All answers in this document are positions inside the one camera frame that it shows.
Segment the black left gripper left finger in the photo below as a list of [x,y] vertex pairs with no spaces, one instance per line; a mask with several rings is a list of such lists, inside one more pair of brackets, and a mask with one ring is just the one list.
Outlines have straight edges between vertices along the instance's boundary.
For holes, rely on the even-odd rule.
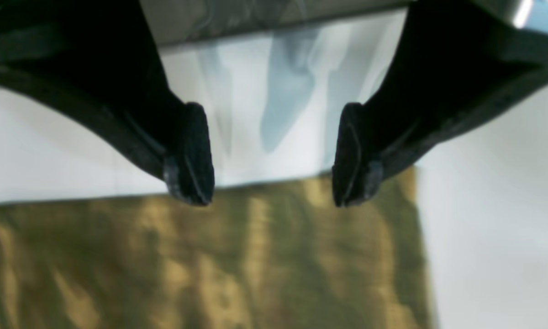
[[212,202],[206,113],[170,90],[137,0],[0,0],[0,87],[86,127],[174,198]]

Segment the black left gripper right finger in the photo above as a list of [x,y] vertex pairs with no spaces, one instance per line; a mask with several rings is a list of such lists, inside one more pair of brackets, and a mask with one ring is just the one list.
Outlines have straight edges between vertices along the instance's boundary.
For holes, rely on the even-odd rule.
[[548,85],[548,0],[415,0],[385,78],[341,113],[335,205],[372,198],[439,143]]

